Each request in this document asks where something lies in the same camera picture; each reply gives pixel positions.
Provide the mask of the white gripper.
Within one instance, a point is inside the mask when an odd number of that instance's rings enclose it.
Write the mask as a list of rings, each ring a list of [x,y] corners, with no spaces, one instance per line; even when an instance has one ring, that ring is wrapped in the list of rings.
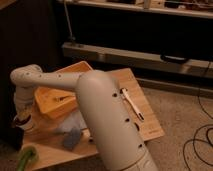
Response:
[[[33,104],[35,90],[35,87],[16,87],[14,93],[14,104],[17,113],[21,113]]]

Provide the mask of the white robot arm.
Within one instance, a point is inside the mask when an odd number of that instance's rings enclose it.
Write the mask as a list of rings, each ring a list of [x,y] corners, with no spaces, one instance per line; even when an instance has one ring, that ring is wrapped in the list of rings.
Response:
[[[37,65],[13,70],[18,88],[73,91],[96,148],[109,171],[158,171],[120,95],[118,82],[100,70],[44,73]]]

